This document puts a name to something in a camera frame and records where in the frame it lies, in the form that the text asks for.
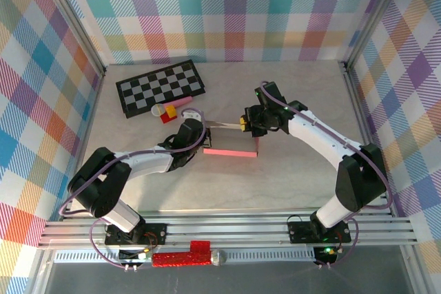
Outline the aluminium table edge rail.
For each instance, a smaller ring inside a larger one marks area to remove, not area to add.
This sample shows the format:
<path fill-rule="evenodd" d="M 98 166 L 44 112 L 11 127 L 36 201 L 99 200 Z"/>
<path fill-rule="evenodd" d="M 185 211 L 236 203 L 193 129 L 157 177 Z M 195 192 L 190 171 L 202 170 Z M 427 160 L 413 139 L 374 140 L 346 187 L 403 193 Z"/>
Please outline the aluminium table edge rail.
<path fill-rule="evenodd" d="M 356 115 L 357 123 L 362 136 L 362 141 L 364 144 L 367 145 L 373 142 L 373 137 L 369 131 L 369 126 L 365 118 L 365 113 L 363 111 L 362 103 L 358 95 L 358 92 L 356 90 L 353 77 L 351 75 L 350 70 L 347 68 L 347 64 L 344 61 L 340 61 L 338 64 L 342 71 L 342 75 L 349 94 L 349 98 L 351 100 L 351 104 Z M 391 214 L 393 214 L 393 206 L 392 206 L 393 195 L 391 189 L 388 188 L 386 190 L 386 193 L 381 195 L 380 198 L 382 199 L 382 201 L 384 201 L 384 205 L 380 204 L 380 210 L 388 210 L 389 212 L 391 212 Z"/>
<path fill-rule="evenodd" d="M 107 69 L 104 70 L 103 75 L 101 76 L 100 80 L 99 80 L 99 84 L 97 85 L 97 91 L 96 91 L 96 96 L 93 102 L 93 105 L 91 107 L 90 113 L 88 115 L 88 122 L 87 122 L 87 126 L 84 132 L 84 136 L 83 136 L 83 140 L 81 141 L 80 144 L 80 150 L 79 150 L 79 155 L 77 158 L 77 162 L 75 164 L 75 168 L 74 168 L 74 174 L 80 170 L 84 158 L 85 158 L 85 152 L 88 146 L 88 141 L 90 139 L 90 132 L 92 131 L 92 126 L 93 126 L 93 122 L 94 122 L 94 117 L 96 114 L 96 109 L 97 109 L 97 105 L 99 103 L 99 98 L 101 95 L 101 91 L 103 88 L 103 83 L 105 80 L 107 74 Z M 67 198 L 65 199 L 65 201 L 61 204 L 60 209 L 59 209 L 59 215 L 61 218 L 64 218 L 66 216 L 69 215 L 74 215 L 76 213 L 81 213 L 81 211 L 70 211 L 70 205 L 72 204 L 73 198 L 70 197 L 69 195 L 69 191 L 66 192 L 66 194 L 68 195 Z"/>

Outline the silver round knob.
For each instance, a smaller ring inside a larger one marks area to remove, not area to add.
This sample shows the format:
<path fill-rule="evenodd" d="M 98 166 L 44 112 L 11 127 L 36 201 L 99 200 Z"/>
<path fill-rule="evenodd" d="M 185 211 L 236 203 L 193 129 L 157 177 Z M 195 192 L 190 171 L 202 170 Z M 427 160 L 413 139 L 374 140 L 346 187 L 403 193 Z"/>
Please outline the silver round knob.
<path fill-rule="evenodd" d="M 214 266 L 224 265 L 227 261 L 227 254 L 222 249 L 214 249 L 211 251 L 211 263 Z"/>

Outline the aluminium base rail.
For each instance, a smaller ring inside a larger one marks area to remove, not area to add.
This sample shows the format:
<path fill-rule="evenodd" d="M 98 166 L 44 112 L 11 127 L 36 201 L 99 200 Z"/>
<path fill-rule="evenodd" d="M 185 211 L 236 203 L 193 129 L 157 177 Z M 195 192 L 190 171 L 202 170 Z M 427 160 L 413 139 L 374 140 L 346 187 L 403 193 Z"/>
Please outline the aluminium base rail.
<path fill-rule="evenodd" d="M 297 209 L 194 209 L 143 211 L 148 223 L 167 224 L 165 247 L 187 248 L 192 240 L 210 241 L 214 248 L 288 247 L 287 218 L 298 215 L 309 220 L 312 208 Z M 85 249 L 95 242 L 104 246 L 103 223 L 94 218 L 69 216 L 48 222 L 40 249 Z M 410 219 L 388 210 L 361 211 L 349 223 L 352 238 L 360 246 L 401 246 L 417 242 Z"/>

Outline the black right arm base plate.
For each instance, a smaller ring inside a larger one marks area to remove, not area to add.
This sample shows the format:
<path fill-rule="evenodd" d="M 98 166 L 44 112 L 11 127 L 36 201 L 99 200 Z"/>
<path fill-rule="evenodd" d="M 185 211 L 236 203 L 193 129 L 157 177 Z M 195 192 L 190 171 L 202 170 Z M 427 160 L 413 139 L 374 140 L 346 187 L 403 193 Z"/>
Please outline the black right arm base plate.
<path fill-rule="evenodd" d="M 298 215 L 291 215 L 287 218 L 287 232 L 292 244 L 351 242 L 349 226 L 344 221 L 340 221 L 331 228 L 325 228 L 316 220 L 306 221 Z"/>

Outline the red clamp on rail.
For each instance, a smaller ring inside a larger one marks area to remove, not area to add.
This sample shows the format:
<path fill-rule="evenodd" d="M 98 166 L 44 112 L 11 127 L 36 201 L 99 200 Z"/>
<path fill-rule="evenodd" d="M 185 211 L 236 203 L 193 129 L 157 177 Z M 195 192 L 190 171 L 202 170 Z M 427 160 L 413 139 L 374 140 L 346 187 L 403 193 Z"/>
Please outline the red clamp on rail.
<path fill-rule="evenodd" d="M 210 241 L 191 241 L 184 252 L 154 253 L 153 267 L 204 266 L 212 263 Z"/>

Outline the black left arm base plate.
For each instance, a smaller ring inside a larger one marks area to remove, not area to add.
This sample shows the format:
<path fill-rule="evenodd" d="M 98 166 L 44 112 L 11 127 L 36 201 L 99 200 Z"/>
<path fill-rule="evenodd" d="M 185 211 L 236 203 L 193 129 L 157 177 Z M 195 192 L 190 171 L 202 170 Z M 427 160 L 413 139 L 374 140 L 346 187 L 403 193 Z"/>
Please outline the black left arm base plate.
<path fill-rule="evenodd" d="M 147 223 L 126 233 L 115 225 L 105 227 L 106 245 L 138 245 L 157 246 L 164 245 L 167 235 L 167 224 Z"/>

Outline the pink cylinder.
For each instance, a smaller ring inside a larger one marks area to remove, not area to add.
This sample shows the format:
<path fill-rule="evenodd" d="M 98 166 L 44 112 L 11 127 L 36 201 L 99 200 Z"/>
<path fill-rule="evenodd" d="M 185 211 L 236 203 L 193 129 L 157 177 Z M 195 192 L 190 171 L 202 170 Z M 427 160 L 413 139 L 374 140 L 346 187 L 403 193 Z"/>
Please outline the pink cylinder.
<path fill-rule="evenodd" d="M 187 96 L 187 97 L 184 97 L 184 98 L 177 99 L 175 101 L 170 101 L 168 103 L 163 103 L 163 107 L 164 107 L 165 110 L 167 110 L 168 108 L 171 108 L 171 107 L 174 107 L 175 109 L 177 109 L 177 108 L 179 108 L 181 106 L 184 106 L 184 105 L 192 102 L 192 100 L 193 100 L 193 98 L 191 96 Z"/>

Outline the small black controller board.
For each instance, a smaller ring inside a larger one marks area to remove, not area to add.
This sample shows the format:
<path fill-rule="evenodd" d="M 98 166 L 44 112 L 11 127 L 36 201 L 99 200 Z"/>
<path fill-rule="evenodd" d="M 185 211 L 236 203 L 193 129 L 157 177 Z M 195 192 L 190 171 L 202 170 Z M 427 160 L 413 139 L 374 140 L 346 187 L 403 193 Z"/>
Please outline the small black controller board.
<path fill-rule="evenodd" d="M 144 248 L 137 251 L 119 250 L 118 261 L 125 272 L 145 269 L 151 266 L 153 250 Z"/>
<path fill-rule="evenodd" d="M 321 268 L 331 268 L 338 257 L 338 248 L 336 246 L 316 246 L 314 247 L 314 263 Z"/>

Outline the black and white checkerboard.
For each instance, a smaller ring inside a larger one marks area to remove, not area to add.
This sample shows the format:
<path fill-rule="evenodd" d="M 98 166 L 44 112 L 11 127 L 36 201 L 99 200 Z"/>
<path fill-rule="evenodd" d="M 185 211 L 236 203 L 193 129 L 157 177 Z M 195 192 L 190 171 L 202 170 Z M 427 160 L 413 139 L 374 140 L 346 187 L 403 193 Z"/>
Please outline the black and white checkerboard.
<path fill-rule="evenodd" d="M 205 93 L 203 83 L 191 60 L 163 67 L 116 83 L 123 113 L 131 118 L 165 104 Z"/>

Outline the aluminium frame post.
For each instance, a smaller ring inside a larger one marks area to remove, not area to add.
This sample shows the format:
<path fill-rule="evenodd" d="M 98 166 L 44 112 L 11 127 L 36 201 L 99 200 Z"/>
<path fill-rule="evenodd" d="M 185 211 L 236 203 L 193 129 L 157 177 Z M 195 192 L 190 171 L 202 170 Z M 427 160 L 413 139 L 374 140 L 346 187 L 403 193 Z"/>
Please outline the aluminium frame post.
<path fill-rule="evenodd" d="M 90 60 L 92 67 L 100 74 L 101 77 L 105 76 L 106 66 L 101 60 L 99 53 L 96 51 L 91 39 L 89 38 L 86 29 L 83 27 L 80 18 L 76 14 L 70 0 L 53 0 L 59 11 L 63 15 L 69 27 L 72 29 L 74 36 L 78 40 L 80 46 L 84 49 L 84 52 Z"/>
<path fill-rule="evenodd" d="M 376 29 L 390 3 L 391 0 L 369 0 L 360 24 L 356 28 L 341 61 L 341 67 L 345 68 L 347 73 L 354 69 L 362 51 L 366 48 L 368 40 L 371 38 L 373 31 Z"/>

